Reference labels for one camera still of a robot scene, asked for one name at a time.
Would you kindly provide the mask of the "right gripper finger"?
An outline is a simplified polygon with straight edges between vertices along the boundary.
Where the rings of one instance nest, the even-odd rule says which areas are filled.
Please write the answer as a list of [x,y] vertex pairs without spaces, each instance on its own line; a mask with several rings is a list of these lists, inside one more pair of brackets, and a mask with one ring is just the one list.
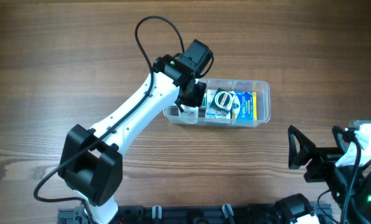
[[299,169],[305,166],[316,152],[316,145],[293,125],[288,128],[288,140],[288,168]]
[[339,126],[333,126],[332,134],[334,136],[337,147],[342,149],[343,154],[345,154],[348,151],[347,144],[350,144],[352,141],[352,133]]

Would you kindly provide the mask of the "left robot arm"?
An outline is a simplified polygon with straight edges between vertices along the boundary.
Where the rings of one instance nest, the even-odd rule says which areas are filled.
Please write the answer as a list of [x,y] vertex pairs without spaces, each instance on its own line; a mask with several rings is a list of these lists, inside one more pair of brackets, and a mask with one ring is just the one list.
[[180,112],[202,105],[206,84],[199,79],[214,56],[198,40],[175,56],[158,57],[144,84],[117,110],[92,127],[68,132],[58,175],[80,194],[89,223],[112,223],[119,207],[114,193],[122,182],[122,159],[134,139],[165,108]]

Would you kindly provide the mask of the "white green medicine box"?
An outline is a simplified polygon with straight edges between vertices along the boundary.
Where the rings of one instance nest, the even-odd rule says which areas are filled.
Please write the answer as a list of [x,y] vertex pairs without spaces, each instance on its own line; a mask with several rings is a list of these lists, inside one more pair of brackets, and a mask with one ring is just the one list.
[[[199,117],[203,117],[206,112],[207,95],[204,94],[201,106],[199,108]],[[179,116],[183,109],[179,109],[176,104],[173,104],[167,108],[167,114],[170,116]]]

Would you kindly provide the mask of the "white lotion bottle clear cap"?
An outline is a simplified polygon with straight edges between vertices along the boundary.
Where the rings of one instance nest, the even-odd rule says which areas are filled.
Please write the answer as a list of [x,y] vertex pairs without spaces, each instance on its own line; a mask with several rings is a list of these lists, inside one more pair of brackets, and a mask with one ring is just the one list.
[[198,119],[199,117],[199,108],[192,106],[182,105],[181,108],[183,111],[179,114],[181,119]]

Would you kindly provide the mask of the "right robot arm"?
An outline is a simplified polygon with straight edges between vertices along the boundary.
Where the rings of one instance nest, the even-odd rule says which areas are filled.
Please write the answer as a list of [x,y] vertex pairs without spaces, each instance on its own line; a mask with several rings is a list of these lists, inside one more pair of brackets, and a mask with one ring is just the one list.
[[307,183],[324,182],[341,209],[339,223],[371,223],[371,121],[332,127],[334,147],[318,147],[295,126],[288,128],[290,169],[306,168]]

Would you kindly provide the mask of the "green Zam-Buk tin box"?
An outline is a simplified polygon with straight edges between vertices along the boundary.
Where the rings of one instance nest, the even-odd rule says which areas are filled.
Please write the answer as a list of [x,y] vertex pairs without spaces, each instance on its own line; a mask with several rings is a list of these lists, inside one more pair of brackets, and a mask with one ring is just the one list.
[[235,93],[218,88],[213,96],[210,107],[224,114],[228,114],[235,100]]

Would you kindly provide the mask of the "blue VapoDrops box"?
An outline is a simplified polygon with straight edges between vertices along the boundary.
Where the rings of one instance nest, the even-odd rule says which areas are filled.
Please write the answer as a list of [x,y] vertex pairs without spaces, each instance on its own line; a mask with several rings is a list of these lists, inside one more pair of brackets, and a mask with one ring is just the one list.
[[231,119],[241,121],[257,120],[257,93],[252,91],[232,91],[234,100]]

